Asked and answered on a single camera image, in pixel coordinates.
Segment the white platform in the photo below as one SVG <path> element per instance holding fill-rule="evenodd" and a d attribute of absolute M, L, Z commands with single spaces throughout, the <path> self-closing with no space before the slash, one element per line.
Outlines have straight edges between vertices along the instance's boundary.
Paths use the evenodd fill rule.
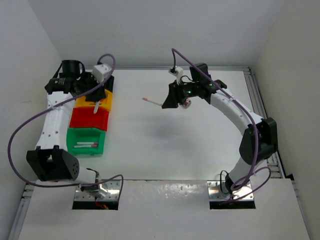
<path fill-rule="evenodd" d="M 35 188 L 19 240 L 309 239 L 289 179 L 271 179 L 242 210 L 210 210 L 203 180 L 125 181 L 118 211 L 71 210 L 74 190 Z"/>
<path fill-rule="evenodd" d="M 252 108 L 242 71 L 210 71 Z M 119 210 L 72 210 L 74 187 L 35 188 L 20 240 L 307 240 L 289 179 L 254 194 L 256 209 L 210 210 L 205 180 L 239 158 L 241 135 L 199 98 L 187 110 L 161 109 L 174 77 L 166 70 L 117 70 L 103 156 L 79 158 L 104 178 L 123 174 Z M 252 177 L 253 188 L 266 172 Z"/>
<path fill-rule="evenodd" d="M 209 71 L 252 109 L 242 71 Z M 237 128 L 199 97 L 188 109 L 161 109 L 175 77 L 167 70 L 116 70 L 104 154 L 79 158 L 104 178 L 123 174 L 135 180 L 214 180 L 239 159 Z"/>

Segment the stacked bins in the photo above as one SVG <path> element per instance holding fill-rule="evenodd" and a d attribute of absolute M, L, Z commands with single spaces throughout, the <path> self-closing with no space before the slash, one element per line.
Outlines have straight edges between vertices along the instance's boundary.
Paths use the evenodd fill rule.
<path fill-rule="evenodd" d="M 95 102 L 86 101 L 82 96 L 75 101 L 75 107 L 66 134 L 68 152 L 72 155 L 101 155 L 104 153 L 105 137 L 108 130 L 109 113 L 112 106 L 114 78 L 105 85 L 106 98 L 99 103 L 96 113 Z"/>

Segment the yellow bin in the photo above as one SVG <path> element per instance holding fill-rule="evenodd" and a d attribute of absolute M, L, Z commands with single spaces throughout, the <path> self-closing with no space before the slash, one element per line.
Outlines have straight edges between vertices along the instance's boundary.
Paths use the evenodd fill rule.
<path fill-rule="evenodd" d="M 106 109 L 108 112 L 111 111 L 111 105 L 112 105 L 112 92 L 105 90 L 106 98 L 100 100 L 99 107 Z M 86 96 L 79 97 L 75 101 L 75 107 L 81 108 L 81 107 L 92 107 L 95 106 L 96 103 L 93 101 L 86 101 Z"/>

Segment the white wall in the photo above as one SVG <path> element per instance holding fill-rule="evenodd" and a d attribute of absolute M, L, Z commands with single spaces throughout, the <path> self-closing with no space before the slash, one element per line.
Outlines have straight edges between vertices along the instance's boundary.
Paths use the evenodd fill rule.
<path fill-rule="evenodd" d="M 24 183 L 11 170 L 7 145 L 24 120 L 44 109 L 44 86 L 60 64 L 60 57 L 27 0 L 0 1 L 0 239 L 7 239 Z M 34 178 L 26 161 L 42 129 L 35 121 L 18 134 L 12 156 L 25 176 Z"/>
<path fill-rule="evenodd" d="M 63 59 L 92 65 L 101 53 L 111 52 L 118 66 L 171 65 L 172 47 L 194 62 L 252 65 L 283 4 L 283 0 L 29 2 Z"/>
<path fill-rule="evenodd" d="M 282 161 L 297 183 L 312 239 L 320 235 L 320 1 L 286 0 L 256 65 Z"/>

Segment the cable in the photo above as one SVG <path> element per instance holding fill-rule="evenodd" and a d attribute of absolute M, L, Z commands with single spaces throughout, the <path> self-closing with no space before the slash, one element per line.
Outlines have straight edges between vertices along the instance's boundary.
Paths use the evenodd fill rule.
<path fill-rule="evenodd" d="M 224 93 L 229 99 L 231 99 L 238 106 L 238 108 L 240 108 L 248 116 L 248 118 L 252 122 L 252 127 L 253 127 L 253 131 L 254 131 L 254 142 L 255 142 L 252 165 L 251 165 L 251 168 L 250 168 L 247 176 L 245 176 L 244 181 L 239 186 L 235 187 L 237 185 L 237 183 L 240 182 L 240 179 L 239 179 L 231 186 L 232 191 L 239 190 L 244 185 L 247 184 L 247 182 L 250 179 L 250 176 L 254 172 L 254 169 L 255 169 L 255 166 L 257 163 L 258 151 L 259 151 L 258 150 L 259 136 L 258 136 L 258 129 L 257 129 L 256 123 L 255 123 L 254 119 L 252 118 L 252 116 L 250 115 L 250 113 L 236 99 L 234 99 L 229 93 L 227 93 L 223 88 L 221 88 L 219 86 L 219 84 L 214 82 L 209 76 L 207 76 L 203 71 L 201 71 L 195 64 L 193 64 L 189 59 L 187 59 L 184 55 L 182 55 L 178 50 L 172 48 L 171 51 L 173 54 L 173 67 L 174 68 L 176 67 L 176 54 L 178 54 L 183 60 L 185 60 L 188 64 L 190 64 L 195 70 L 197 70 L 203 77 L 205 77 L 207 80 L 209 80 L 211 83 L 213 83 L 222 93 Z"/>
<path fill-rule="evenodd" d="M 181 76 L 181 77 L 180 77 L 180 81 L 181 81 L 182 78 L 188 78 L 188 79 L 192 82 L 192 79 L 191 79 L 190 77 L 188 77 L 187 75 Z"/>
<path fill-rule="evenodd" d="M 14 171 L 14 173 L 22 180 L 24 181 L 25 183 L 29 184 L 29 185 L 32 185 L 34 187 L 38 187 L 38 188 L 64 188 L 64 187 L 72 187 L 72 186 L 78 186 L 79 184 L 78 183 L 72 183 L 72 184 L 63 184 L 63 185 L 41 185 L 41 184 L 36 184 L 36 183 L 33 183 L 31 181 L 29 181 L 28 179 L 24 178 L 19 172 L 18 170 L 16 169 L 14 163 L 13 163 L 13 160 L 12 160 L 12 156 L 11 156 L 11 145 L 12 145 L 12 142 L 13 142 L 13 139 L 15 137 L 15 135 L 19 132 L 20 129 L 22 129 L 25 125 L 27 125 L 28 123 L 30 123 L 32 120 L 46 114 L 46 113 L 49 113 L 50 111 L 52 111 L 53 109 L 56 109 L 60 106 L 62 106 L 63 104 L 66 104 L 68 102 L 71 102 L 73 100 L 76 100 L 78 98 L 81 98 L 82 96 L 86 96 L 88 94 L 91 94 L 92 92 L 94 92 L 95 90 L 97 90 L 98 88 L 100 88 L 101 86 L 103 86 L 107 80 L 111 77 L 112 73 L 114 72 L 115 68 L 116 68 L 116 58 L 112 55 L 112 54 L 104 54 L 102 55 L 98 61 L 101 61 L 104 57 L 111 57 L 112 58 L 112 67 L 111 67 L 111 70 L 110 72 L 108 73 L 108 75 L 106 76 L 106 78 L 100 82 L 97 86 L 93 87 L 92 89 L 80 94 L 80 95 L 77 95 L 77 96 L 74 96 L 74 97 L 71 97 L 67 100 L 64 100 L 62 102 L 59 102 L 57 103 L 56 105 L 54 106 L 51 106 L 50 108 L 30 117 L 28 120 L 26 120 L 24 123 L 22 123 L 20 126 L 17 127 L 16 130 L 14 130 L 14 132 L 12 133 L 10 139 L 9 139 L 9 142 L 8 142 L 8 146 L 7 146 L 7 155 L 8 155 L 8 160 L 9 160 L 9 163 L 10 163 L 10 166 L 12 168 L 12 170 Z M 122 183 L 121 183 L 121 188 L 120 188 L 120 192 L 119 192 L 119 197 L 118 197 L 118 201 L 120 200 L 120 196 L 121 196 L 121 192 L 122 192 L 122 188 L 123 188 L 123 184 L 124 184 L 124 176 L 122 174 L 118 174 L 116 176 L 113 176 L 109 179 L 106 179 L 106 180 L 103 180 L 103 181 L 100 181 L 100 182 L 95 182 L 95 183 L 84 183 L 84 184 L 81 184 L 82 186 L 97 186 L 97 185 L 100 185 L 100 184 L 104 184 L 108 181 L 111 181 L 115 178 L 118 178 L 118 177 L 121 177 L 121 180 L 122 180 Z"/>
<path fill-rule="evenodd" d="M 81 68 L 82 68 L 81 77 L 80 77 L 80 79 L 82 79 L 86 75 L 86 69 L 85 69 L 85 65 L 81 61 L 79 61 L 79 63 L 81 64 Z"/>
<path fill-rule="evenodd" d="M 223 190 L 222 190 L 222 173 L 223 172 L 225 172 L 227 175 L 229 174 L 226 170 L 222 170 L 221 172 L 220 172 L 220 190 L 221 190 L 221 192 L 223 193 L 223 194 L 228 194 L 229 192 L 224 192 Z"/>
<path fill-rule="evenodd" d="M 100 207 L 100 208 L 102 208 L 102 209 L 104 209 L 104 210 L 108 209 L 108 207 L 107 207 L 106 205 L 104 205 L 104 204 L 101 205 L 100 203 L 98 203 L 97 199 L 94 200 L 94 204 L 95 204 L 97 207 Z"/>
<path fill-rule="evenodd" d="M 260 172 L 260 171 L 262 171 L 262 170 L 264 170 L 264 169 L 268 169 L 269 175 L 268 175 L 268 177 L 266 178 L 266 180 L 265 180 L 260 186 L 257 186 L 257 187 L 256 187 L 255 189 L 253 189 L 251 192 L 249 192 L 249 193 L 247 193 L 247 194 L 245 194 L 245 195 L 243 195 L 243 196 L 240 196 L 240 197 L 238 197 L 237 199 L 231 199 L 231 198 L 229 198 L 229 200 L 223 201 L 223 202 L 221 202 L 219 205 L 237 202 L 237 201 L 239 201 L 239 200 L 241 200 L 241 199 L 244 199 L 246 196 L 249 196 L 250 194 L 253 194 L 255 191 L 259 190 L 260 188 L 262 188 L 262 187 L 269 181 L 269 179 L 271 178 L 272 172 L 271 172 L 270 167 L 268 167 L 268 166 L 263 166 L 263 167 L 259 168 L 258 170 L 256 170 L 256 171 L 253 173 L 253 174 L 256 174 L 256 173 L 258 173 L 258 172 Z"/>
<path fill-rule="evenodd" d="M 62 63 L 60 64 L 60 66 L 58 67 L 57 71 L 53 75 L 53 77 L 52 77 L 53 79 L 56 79 L 58 77 L 58 74 L 59 74 L 59 71 L 60 71 L 61 67 L 62 67 Z"/>

